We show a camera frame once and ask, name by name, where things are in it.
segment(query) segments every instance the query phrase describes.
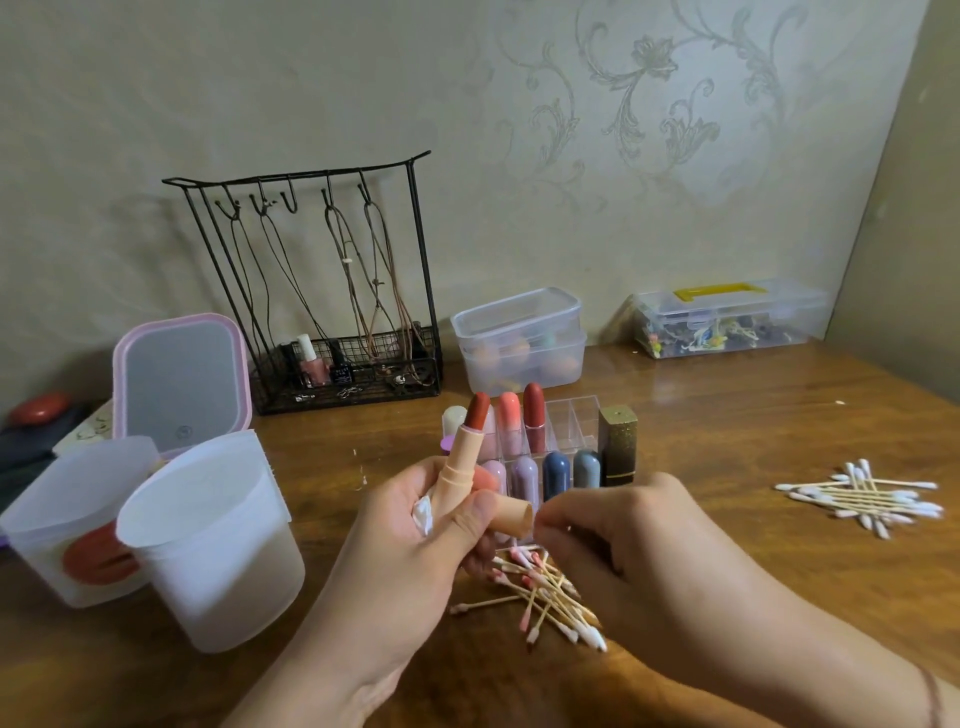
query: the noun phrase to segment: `wire rack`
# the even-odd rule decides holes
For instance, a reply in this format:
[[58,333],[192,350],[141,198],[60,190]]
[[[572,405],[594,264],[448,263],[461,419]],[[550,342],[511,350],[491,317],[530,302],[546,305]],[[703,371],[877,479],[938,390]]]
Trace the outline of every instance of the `wire rack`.
[[[207,254],[227,295],[233,317],[240,326],[251,355],[252,398],[259,414],[270,415],[350,404],[410,400],[435,397],[440,394],[444,376],[444,359],[434,308],[433,288],[430,284],[426,244],[423,239],[417,178],[414,172],[414,163],[428,154],[430,152],[426,151],[404,161],[390,164],[264,175],[223,182],[201,182],[183,177],[163,180],[165,184],[171,184],[183,191]],[[286,213],[293,215],[299,209],[294,182],[325,180],[327,191],[329,191],[331,178],[355,176],[363,182],[361,194],[364,194],[366,199],[369,192],[365,191],[366,181],[363,180],[363,175],[398,167],[404,167],[406,170],[420,251],[420,266],[423,272],[423,292],[430,313],[430,323],[424,326],[420,322],[413,322],[408,328],[375,332],[371,337],[326,336],[312,339],[314,351],[325,361],[334,361],[341,355],[346,361],[349,374],[346,380],[339,383],[307,386],[299,370],[295,370],[291,365],[289,357],[285,357],[278,350],[278,346],[274,346],[271,336],[265,335],[264,331],[269,331],[269,326],[264,325],[262,305],[258,305],[254,300],[247,266],[244,265],[235,240],[233,251],[228,244],[232,225],[241,214],[240,204],[236,198],[243,199],[245,195],[249,196],[252,211],[263,218],[271,214],[271,206],[277,203],[276,200],[268,199],[266,190],[271,189],[269,185],[276,187],[278,183],[282,183],[283,190],[279,193],[280,198]],[[220,200],[211,203],[209,194],[211,190],[226,195],[228,206],[232,204],[232,211],[227,210]],[[277,211],[283,214],[279,206]],[[276,264],[282,270],[279,257],[276,258]],[[291,283],[291,289],[285,291],[284,300],[288,303],[293,301],[294,305],[299,300],[310,317],[314,318],[314,313],[307,306],[305,294],[296,285],[293,268],[289,269],[287,280]],[[276,302],[280,300],[280,296],[276,292],[274,298],[277,305]],[[299,345],[293,342],[292,347],[299,356]]]

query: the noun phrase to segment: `yellow handle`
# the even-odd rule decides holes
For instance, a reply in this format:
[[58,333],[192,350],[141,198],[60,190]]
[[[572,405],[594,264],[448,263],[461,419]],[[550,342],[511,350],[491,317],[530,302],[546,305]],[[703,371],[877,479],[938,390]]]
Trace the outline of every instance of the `yellow handle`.
[[681,288],[673,295],[684,303],[692,303],[701,296],[716,296],[718,293],[766,293],[766,288],[750,283],[722,283],[721,285],[703,285],[699,288]]

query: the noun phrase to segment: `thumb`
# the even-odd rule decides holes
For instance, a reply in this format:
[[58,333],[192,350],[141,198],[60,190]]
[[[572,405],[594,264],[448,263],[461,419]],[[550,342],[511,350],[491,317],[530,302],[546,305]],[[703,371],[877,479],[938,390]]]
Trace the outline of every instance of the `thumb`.
[[538,524],[534,536],[537,543],[549,551],[564,576],[573,582],[587,606],[605,625],[612,626],[610,617],[620,611],[619,603],[627,598],[627,585],[589,546],[565,528]]
[[456,571],[480,541],[496,515],[496,497],[491,491],[474,491],[454,508],[434,529],[434,538],[428,546],[435,557]]

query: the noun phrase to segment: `wooden table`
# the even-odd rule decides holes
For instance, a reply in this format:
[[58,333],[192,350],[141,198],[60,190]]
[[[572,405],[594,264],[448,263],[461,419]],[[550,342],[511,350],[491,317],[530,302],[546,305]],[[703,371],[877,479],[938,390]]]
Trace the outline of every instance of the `wooden table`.
[[[307,578],[282,618],[226,654],[195,652],[150,590],[73,611],[0,554],[0,723],[216,725],[297,629],[364,491],[437,451],[441,413],[469,398],[462,369],[448,369],[433,400],[255,423]],[[778,579],[960,684],[960,408],[822,345],[661,362],[630,346],[596,347],[580,382],[547,394],[629,404],[644,471],[676,474]],[[882,542],[771,491],[858,457],[878,474],[937,481],[948,517]],[[494,591],[464,577],[453,599]],[[658,677],[615,645],[592,653],[548,629],[528,654],[520,611],[444,618],[369,725],[769,725]]]

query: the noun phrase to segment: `pink nail polish bottle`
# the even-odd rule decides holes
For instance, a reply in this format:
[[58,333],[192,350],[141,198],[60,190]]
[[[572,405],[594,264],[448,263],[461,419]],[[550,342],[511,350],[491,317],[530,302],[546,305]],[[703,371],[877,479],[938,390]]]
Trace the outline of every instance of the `pink nail polish bottle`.
[[326,362],[317,356],[308,334],[302,333],[297,337],[300,344],[300,370],[306,375],[312,387],[320,387],[330,383],[330,370]]

